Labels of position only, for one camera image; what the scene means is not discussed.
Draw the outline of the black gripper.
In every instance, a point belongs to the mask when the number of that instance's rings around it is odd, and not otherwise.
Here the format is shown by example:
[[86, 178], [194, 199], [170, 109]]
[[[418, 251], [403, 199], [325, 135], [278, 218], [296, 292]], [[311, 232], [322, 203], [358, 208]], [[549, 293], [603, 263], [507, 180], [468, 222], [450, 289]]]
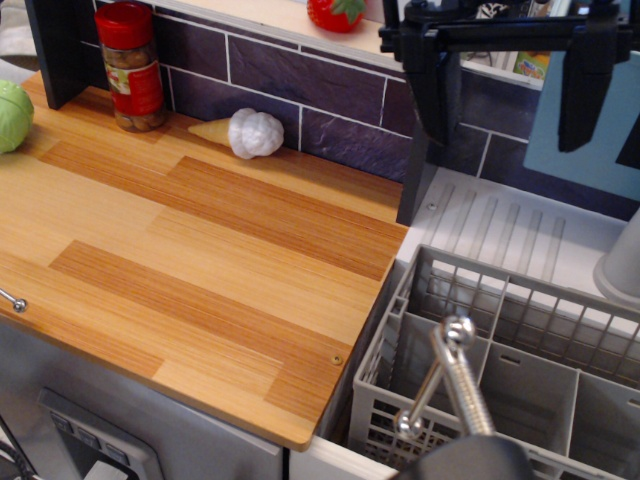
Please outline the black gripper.
[[[415, 108], [425, 134], [448, 145], [461, 115], [458, 52], [567, 51], [563, 60], [558, 148], [573, 152], [595, 132], [615, 61], [639, 50], [639, 3], [620, 12], [619, 1], [591, 1], [584, 15], [478, 19], [480, 1], [385, 1], [380, 50], [403, 60], [402, 37], [435, 34], [438, 51], [418, 52], [405, 65]], [[611, 42], [574, 42], [589, 27], [610, 26]]]

